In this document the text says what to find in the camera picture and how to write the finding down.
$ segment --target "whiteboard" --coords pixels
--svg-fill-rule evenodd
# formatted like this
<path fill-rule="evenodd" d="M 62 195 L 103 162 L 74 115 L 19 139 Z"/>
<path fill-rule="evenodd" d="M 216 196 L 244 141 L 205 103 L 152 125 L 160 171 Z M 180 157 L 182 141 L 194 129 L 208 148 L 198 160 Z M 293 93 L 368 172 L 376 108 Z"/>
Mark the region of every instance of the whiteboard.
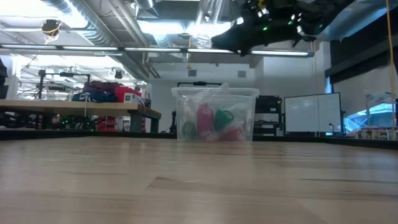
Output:
<path fill-rule="evenodd" d="M 340 94 L 285 98 L 286 132 L 341 132 Z"/>

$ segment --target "wooden table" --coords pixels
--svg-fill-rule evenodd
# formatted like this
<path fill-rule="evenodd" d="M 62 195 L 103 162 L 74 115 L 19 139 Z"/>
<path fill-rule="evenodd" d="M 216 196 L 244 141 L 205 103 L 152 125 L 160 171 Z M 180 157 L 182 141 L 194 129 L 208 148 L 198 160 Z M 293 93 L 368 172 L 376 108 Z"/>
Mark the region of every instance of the wooden table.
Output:
<path fill-rule="evenodd" d="M 150 131 L 157 133 L 161 114 L 137 103 L 92 103 L 70 101 L 0 100 L 0 110 L 78 116 L 130 116 L 130 131 L 141 132 L 142 117 L 150 118 Z"/>
<path fill-rule="evenodd" d="M 398 151 L 170 139 L 0 141 L 1 224 L 396 224 Z"/>

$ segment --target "workbench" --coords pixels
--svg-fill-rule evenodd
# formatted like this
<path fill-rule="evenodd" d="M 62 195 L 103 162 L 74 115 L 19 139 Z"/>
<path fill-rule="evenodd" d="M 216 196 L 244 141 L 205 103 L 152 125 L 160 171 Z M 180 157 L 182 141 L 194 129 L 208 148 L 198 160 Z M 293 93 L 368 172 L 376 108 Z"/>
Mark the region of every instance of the workbench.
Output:
<path fill-rule="evenodd" d="M 130 132 L 141 132 L 142 117 L 149 118 L 157 133 L 161 114 L 137 103 L 92 103 L 44 100 L 0 100 L 0 111 L 78 116 L 130 116 Z"/>

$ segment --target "clear plastic bin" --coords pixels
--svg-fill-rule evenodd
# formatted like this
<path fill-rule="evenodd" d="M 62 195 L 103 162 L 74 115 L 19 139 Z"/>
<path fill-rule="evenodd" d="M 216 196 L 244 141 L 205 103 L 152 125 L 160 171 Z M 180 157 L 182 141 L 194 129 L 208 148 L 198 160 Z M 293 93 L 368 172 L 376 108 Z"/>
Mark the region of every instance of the clear plastic bin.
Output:
<path fill-rule="evenodd" d="M 258 89 L 173 88 L 179 141 L 251 142 Z"/>

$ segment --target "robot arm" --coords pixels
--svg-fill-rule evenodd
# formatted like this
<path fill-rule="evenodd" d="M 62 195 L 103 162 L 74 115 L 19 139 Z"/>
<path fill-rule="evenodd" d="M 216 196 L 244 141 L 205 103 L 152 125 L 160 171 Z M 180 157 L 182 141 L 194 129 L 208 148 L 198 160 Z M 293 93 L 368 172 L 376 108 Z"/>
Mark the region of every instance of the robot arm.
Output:
<path fill-rule="evenodd" d="M 242 24 L 211 38 L 215 49 L 245 56 L 257 45 L 294 40 L 314 41 L 354 0 L 246 0 L 240 6 Z"/>

